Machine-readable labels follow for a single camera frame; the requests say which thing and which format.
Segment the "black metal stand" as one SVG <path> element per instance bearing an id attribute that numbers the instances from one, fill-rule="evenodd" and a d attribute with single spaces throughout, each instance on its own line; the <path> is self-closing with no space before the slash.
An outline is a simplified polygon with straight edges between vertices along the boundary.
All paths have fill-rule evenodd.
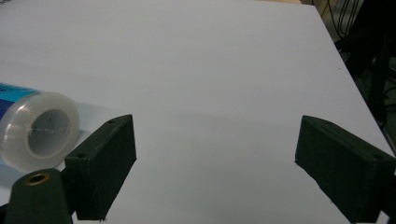
<path id="1" fill-rule="evenodd" d="M 363 0 L 349 33 L 336 41 L 335 46 L 349 53 L 346 68 L 353 77 L 361 75 L 375 62 L 366 104 L 395 149 L 396 133 L 391 133 L 388 127 L 384 90 L 389 60 L 396 48 L 396 0 Z"/>

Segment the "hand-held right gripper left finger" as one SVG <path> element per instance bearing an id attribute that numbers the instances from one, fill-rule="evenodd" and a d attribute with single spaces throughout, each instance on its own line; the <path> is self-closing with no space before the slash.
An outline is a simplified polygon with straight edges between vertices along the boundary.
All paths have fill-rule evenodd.
<path id="1" fill-rule="evenodd" d="M 64 161 L 68 179 L 77 184 L 78 219 L 105 219 L 136 161 L 133 117 L 105 122 Z"/>

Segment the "clear tape roll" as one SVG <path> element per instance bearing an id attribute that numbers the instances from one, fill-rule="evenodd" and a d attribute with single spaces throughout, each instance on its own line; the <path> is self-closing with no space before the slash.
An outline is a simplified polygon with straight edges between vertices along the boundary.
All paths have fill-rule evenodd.
<path id="1" fill-rule="evenodd" d="M 0 83 L 0 164 L 25 173 L 55 167 L 78 134 L 78 109 L 70 98 Z"/>

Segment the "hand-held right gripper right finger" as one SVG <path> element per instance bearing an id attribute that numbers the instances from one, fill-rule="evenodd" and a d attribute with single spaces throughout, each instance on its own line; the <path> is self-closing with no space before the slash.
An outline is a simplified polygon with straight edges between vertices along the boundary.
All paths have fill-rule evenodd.
<path id="1" fill-rule="evenodd" d="M 396 158 L 325 119 L 302 116 L 295 152 L 302 167 L 352 223 L 396 224 Z"/>

